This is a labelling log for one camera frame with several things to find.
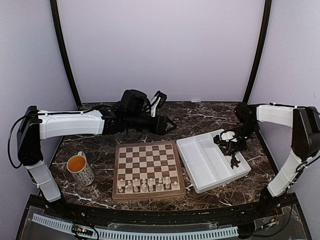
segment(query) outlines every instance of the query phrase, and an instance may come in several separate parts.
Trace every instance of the chessboard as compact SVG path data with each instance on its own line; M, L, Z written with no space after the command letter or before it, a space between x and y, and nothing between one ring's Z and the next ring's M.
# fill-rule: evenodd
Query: chessboard
M167 199L186 195L175 141L117 145L112 198Z

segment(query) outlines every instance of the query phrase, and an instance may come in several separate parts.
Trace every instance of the perforated rail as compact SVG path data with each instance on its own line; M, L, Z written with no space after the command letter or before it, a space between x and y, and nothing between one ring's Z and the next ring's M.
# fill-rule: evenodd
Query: perforated rail
M47 216L34 214L32 221L51 229L55 229L67 234L71 232L72 223L53 219ZM238 236L238 227L228 227L223 229L215 229L208 231L194 231L194 232L179 232L179 233L143 233L143 232L124 232L113 231L102 228L95 228L99 233L101 240L215 240L225 239ZM94 232L91 239L97 239L97 234Z

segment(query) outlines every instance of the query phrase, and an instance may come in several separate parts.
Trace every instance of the patterned mug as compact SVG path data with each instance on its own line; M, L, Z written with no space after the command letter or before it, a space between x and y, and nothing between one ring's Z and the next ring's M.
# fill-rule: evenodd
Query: patterned mug
M83 151L71 157L66 164L66 168L73 178L83 186L89 186L95 180L95 175Z

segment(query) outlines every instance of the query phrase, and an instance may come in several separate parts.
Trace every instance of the white tray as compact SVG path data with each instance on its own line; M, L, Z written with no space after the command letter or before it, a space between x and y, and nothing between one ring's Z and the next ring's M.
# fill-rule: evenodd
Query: white tray
M223 129L176 141L181 159L196 193L230 183L246 176L251 167L240 152L235 154L239 167L231 168L231 156L224 156L213 137Z

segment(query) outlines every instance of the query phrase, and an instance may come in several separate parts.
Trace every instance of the marble tabletop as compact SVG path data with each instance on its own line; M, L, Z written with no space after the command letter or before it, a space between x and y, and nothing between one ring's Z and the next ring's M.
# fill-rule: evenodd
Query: marble tabletop
M90 109L97 104L84 104ZM242 155L251 166L249 174L212 190L196 193L181 162L186 195L184 197L142 201L113 201L113 178L117 144L174 141L239 124L233 113L234 102L166 102L160 112L177 123L177 129L167 135L129 130L128 135L73 135L64 137L50 170L69 203L118 210L183 211L236 206L257 202L260 192L275 176L257 136L248 140L248 150ZM95 180L90 186L76 184L66 168L70 157L79 151L86 154Z

